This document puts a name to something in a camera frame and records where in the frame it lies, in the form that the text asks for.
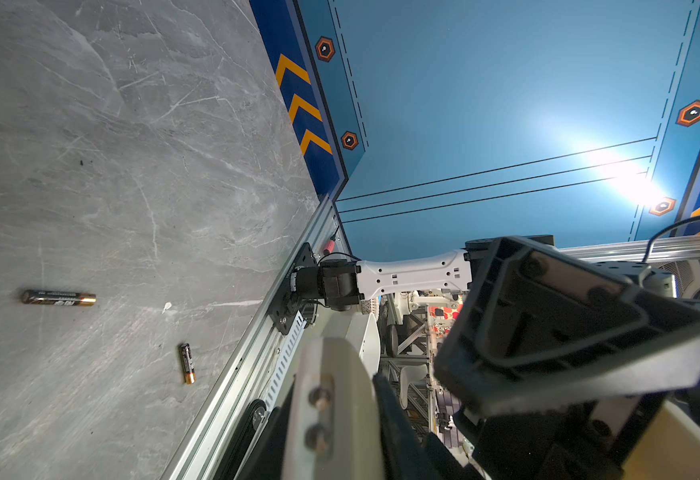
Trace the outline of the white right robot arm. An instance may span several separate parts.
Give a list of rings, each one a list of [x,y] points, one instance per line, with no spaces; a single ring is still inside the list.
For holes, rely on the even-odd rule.
[[[504,237],[437,258],[329,260],[294,282],[332,308],[464,292],[433,366],[479,463],[498,479],[617,479],[666,395],[700,380],[700,309],[646,288],[648,274]]]

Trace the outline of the black AAA battery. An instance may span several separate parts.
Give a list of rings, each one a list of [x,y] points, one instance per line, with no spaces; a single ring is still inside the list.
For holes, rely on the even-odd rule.
[[[180,344],[179,352],[185,383],[192,385],[196,382],[196,374],[190,345],[188,343]]]
[[[20,300],[27,305],[90,307],[97,302],[97,297],[80,292],[25,290]]]

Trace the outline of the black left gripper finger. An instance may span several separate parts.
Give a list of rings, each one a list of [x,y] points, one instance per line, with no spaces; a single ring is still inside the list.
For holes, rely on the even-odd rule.
[[[482,479],[472,465],[462,466],[435,434],[417,437],[389,381],[375,374],[380,437],[386,479]]]

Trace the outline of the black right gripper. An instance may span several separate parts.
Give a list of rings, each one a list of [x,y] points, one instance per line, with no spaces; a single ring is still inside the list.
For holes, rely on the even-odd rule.
[[[493,240],[436,379],[491,479],[700,479],[700,310],[523,237]]]

